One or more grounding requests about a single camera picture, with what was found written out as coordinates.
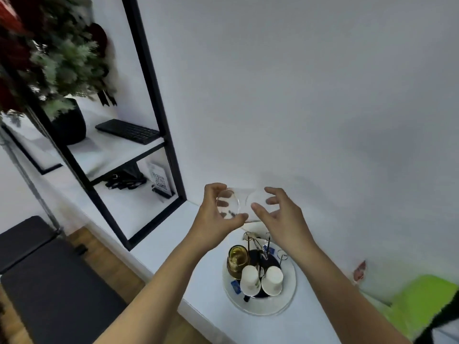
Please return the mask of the person's right hand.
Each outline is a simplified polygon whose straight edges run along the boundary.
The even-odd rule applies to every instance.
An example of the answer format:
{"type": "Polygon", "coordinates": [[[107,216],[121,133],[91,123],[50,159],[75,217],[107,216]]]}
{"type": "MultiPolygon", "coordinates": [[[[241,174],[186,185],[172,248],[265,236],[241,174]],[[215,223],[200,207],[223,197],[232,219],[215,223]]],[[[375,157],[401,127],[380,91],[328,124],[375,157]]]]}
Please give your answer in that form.
{"type": "Polygon", "coordinates": [[[282,188],[265,187],[268,194],[267,204],[279,205],[279,209],[270,213],[270,219],[262,222],[274,241],[294,260],[304,257],[318,245],[307,226],[301,208],[295,204],[282,188]]]}

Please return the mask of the person's left hand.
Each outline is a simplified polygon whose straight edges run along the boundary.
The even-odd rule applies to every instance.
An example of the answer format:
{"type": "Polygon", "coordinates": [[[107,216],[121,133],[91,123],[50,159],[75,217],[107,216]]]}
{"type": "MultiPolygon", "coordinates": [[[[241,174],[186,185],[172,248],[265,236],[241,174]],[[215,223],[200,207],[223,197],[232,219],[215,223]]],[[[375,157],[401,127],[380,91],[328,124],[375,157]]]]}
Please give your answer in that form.
{"type": "Polygon", "coordinates": [[[239,228],[224,227],[223,217],[217,209],[217,195],[226,188],[223,183],[211,183],[204,187],[202,204],[187,235],[202,254],[216,248],[229,233],[239,228]]]}

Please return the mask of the clear glass cup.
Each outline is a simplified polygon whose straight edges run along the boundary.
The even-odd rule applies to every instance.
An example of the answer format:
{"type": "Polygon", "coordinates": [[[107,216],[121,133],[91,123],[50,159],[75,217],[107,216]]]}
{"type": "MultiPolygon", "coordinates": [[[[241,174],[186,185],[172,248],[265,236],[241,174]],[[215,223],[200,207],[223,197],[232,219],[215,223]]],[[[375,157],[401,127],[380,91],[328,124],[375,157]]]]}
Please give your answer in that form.
{"type": "Polygon", "coordinates": [[[260,219],[251,208],[252,203],[258,203],[268,210],[267,199],[270,197],[265,190],[246,188],[227,188],[217,195],[216,205],[224,219],[234,218],[238,214],[248,214],[246,223],[259,222],[260,219]]]}

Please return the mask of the person's left forearm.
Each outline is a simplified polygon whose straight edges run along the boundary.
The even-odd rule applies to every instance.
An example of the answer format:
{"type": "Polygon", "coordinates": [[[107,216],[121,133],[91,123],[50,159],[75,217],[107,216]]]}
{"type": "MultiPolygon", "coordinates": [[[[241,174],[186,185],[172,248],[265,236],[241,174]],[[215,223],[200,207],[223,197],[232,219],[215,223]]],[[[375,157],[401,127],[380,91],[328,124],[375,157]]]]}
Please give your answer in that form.
{"type": "Polygon", "coordinates": [[[192,273],[222,239],[187,236],[94,344],[162,344],[192,273]]]}

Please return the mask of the person's right forearm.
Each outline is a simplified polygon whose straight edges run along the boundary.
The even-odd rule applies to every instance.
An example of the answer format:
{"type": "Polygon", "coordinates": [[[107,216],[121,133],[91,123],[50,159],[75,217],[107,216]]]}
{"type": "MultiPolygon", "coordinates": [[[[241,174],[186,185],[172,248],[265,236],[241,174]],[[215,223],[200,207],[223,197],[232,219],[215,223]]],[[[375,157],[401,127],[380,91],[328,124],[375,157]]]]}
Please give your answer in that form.
{"type": "Polygon", "coordinates": [[[411,344],[315,243],[280,245],[307,277],[341,344],[411,344]]]}

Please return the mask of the gold rimmed glass jar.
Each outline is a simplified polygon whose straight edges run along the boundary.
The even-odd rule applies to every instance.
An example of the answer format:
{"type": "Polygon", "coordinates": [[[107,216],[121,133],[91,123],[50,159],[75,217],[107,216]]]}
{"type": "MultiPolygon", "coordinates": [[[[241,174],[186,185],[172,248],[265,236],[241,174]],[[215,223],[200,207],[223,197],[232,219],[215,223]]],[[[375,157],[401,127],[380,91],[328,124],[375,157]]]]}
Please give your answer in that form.
{"type": "Polygon", "coordinates": [[[241,280],[243,269],[250,265],[250,255],[243,245],[234,245],[229,249],[227,271],[235,279],[241,280]]]}

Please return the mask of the white paper cup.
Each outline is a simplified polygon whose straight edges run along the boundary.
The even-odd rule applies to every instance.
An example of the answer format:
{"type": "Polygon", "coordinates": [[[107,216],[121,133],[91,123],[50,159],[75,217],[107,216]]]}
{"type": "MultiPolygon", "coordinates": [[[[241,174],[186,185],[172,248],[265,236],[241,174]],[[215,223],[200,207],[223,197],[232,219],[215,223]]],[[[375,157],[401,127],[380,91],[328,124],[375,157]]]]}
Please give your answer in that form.
{"type": "Polygon", "coordinates": [[[277,296],[283,289],[284,275],[277,266],[270,266],[261,281],[261,288],[268,296],[277,296]]]}
{"type": "Polygon", "coordinates": [[[245,266],[240,279],[240,289],[245,296],[255,297],[261,290],[259,272],[255,266],[245,266]]]}

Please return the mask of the white code sign stand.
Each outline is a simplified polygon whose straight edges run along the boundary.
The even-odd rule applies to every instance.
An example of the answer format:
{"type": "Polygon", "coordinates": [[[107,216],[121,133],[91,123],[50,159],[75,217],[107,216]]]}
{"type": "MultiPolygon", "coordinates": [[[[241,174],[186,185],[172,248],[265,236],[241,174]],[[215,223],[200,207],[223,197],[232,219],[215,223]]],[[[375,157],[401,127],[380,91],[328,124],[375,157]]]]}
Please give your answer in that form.
{"type": "Polygon", "coordinates": [[[152,182],[152,191],[160,197],[160,200],[162,201],[163,198],[170,199],[175,196],[164,168],[152,162],[147,162],[146,164],[152,182]]]}

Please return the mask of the red and white packet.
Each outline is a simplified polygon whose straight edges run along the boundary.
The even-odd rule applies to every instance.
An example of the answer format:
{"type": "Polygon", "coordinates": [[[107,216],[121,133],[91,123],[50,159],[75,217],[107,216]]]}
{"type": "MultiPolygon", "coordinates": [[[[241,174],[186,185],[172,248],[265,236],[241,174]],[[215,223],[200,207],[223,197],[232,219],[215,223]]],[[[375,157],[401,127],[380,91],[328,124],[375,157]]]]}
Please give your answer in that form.
{"type": "Polygon", "coordinates": [[[359,266],[353,271],[352,282],[354,285],[358,285],[361,283],[366,274],[367,263],[366,261],[362,261],[359,266]]]}

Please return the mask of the large black bench pad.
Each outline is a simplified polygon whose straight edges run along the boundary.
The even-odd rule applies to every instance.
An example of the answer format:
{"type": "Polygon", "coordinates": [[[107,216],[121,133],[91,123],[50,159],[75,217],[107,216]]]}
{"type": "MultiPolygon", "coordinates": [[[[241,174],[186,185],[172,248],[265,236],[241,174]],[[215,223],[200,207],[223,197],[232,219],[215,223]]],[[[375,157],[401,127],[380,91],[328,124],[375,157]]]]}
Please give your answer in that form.
{"type": "Polygon", "coordinates": [[[0,277],[34,344],[93,344],[127,303],[63,239],[0,277]]]}

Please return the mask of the grey metal pole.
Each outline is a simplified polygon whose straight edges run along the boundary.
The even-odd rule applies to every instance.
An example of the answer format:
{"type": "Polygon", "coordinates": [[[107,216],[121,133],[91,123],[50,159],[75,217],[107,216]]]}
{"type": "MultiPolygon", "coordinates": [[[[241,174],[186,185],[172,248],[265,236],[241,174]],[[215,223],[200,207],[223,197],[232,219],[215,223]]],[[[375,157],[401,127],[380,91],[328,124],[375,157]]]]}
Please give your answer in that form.
{"type": "Polygon", "coordinates": [[[2,146],[3,150],[8,154],[9,159],[12,161],[14,166],[16,167],[17,171],[19,172],[20,176],[23,178],[25,181],[26,185],[28,186],[29,190],[33,194],[33,196],[36,198],[40,206],[43,208],[44,212],[48,216],[50,222],[52,223],[52,226],[54,230],[56,231],[56,234],[60,234],[65,236],[64,228],[60,225],[59,221],[55,217],[54,213],[52,210],[49,208],[47,203],[45,202],[44,198],[40,195],[37,187],[33,183],[32,179],[29,177],[28,173],[24,169],[24,167],[21,165],[20,161],[18,160],[17,156],[14,153],[14,150],[12,149],[10,142],[7,138],[4,136],[4,128],[0,127],[0,145],[2,146]]]}

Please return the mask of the black and white fabric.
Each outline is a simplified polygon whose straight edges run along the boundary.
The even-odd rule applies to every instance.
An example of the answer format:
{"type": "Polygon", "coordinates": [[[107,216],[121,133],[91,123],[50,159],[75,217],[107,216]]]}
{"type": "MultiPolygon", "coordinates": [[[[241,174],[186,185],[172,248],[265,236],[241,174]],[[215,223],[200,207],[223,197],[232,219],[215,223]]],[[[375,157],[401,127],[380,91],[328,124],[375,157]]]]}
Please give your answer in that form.
{"type": "Polygon", "coordinates": [[[435,316],[414,344],[459,344],[459,313],[435,316]]]}

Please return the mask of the green artificial plant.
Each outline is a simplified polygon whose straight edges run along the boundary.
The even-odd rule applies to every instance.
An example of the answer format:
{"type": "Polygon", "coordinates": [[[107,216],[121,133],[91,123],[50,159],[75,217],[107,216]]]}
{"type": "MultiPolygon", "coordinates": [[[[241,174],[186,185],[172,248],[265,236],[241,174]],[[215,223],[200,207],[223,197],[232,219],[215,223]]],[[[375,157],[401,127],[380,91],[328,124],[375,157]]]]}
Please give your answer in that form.
{"type": "Polygon", "coordinates": [[[108,36],[94,22],[91,0],[40,0],[43,27],[28,40],[31,62],[41,69],[29,86],[52,121],[72,109],[65,98],[94,100],[106,88],[110,72],[106,57],[108,36]]]}

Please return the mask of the red artificial flowers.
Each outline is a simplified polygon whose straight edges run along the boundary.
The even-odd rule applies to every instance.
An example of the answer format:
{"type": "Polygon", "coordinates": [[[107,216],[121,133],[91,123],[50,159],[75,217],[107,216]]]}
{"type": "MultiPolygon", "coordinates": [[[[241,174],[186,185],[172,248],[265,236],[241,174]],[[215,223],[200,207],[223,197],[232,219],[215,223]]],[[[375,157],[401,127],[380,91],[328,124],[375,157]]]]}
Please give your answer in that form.
{"type": "MultiPolygon", "coordinates": [[[[20,8],[14,4],[18,0],[0,0],[0,54],[8,58],[16,70],[26,71],[31,67],[31,50],[25,38],[33,33],[27,28],[20,17],[20,8]]],[[[20,113],[21,108],[16,101],[5,78],[0,64],[0,112],[8,114],[20,113]]]]}

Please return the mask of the black metal shelf frame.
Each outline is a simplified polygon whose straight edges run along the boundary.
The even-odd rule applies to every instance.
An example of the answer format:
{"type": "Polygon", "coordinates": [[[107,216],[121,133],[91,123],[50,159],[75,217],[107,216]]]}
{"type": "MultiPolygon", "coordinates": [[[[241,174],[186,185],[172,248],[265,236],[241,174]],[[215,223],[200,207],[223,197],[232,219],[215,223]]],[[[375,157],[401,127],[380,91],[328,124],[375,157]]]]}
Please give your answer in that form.
{"type": "Polygon", "coordinates": [[[161,137],[155,140],[155,146],[148,145],[145,152],[132,156],[122,162],[117,167],[113,167],[109,171],[103,172],[99,177],[90,180],[87,174],[83,171],[80,164],[75,159],[67,145],[64,144],[62,138],[53,129],[51,122],[45,115],[43,109],[40,108],[38,100],[34,97],[32,91],[26,86],[25,80],[20,77],[17,70],[12,67],[7,55],[0,49],[0,65],[5,70],[6,77],[14,88],[19,92],[20,96],[25,100],[26,106],[31,109],[31,116],[36,120],[37,124],[43,128],[46,139],[50,141],[52,150],[55,150],[64,164],[68,167],[72,176],[78,182],[78,185],[85,192],[85,195],[97,208],[103,220],[110,227],[110,230],[116,235],[120,244],[128,251],[136,247],[143,239],[145,239],[155,228],[175,212],[186,201],[186,191],[183,184],[179,162],[172,141],[172,136],[166,117],[163,100],[161,97],[157,75],[153,65],[153,60],[147,43],[146,32],[141,19],[141,12],[137,0],[122,0],[125,14],[129,23],[131,35],[134,40],[135,49],[140,61],[142,73],[148,89],[152,108],[159,127],[161,137]],[[175,184],[175,197],[169,199],[169,204],[161,210],[150,222],[135,233],[131,238],[127,238],[121,227],[115,220],[115,217],[106,206],[99,193],[95,189],[95,185],[101,182],[108,175],[118,172],[130,163],[137,163],[146,158],[157,150],[164,148],[165,154],[169,162],[171,177],[175,184]]]}

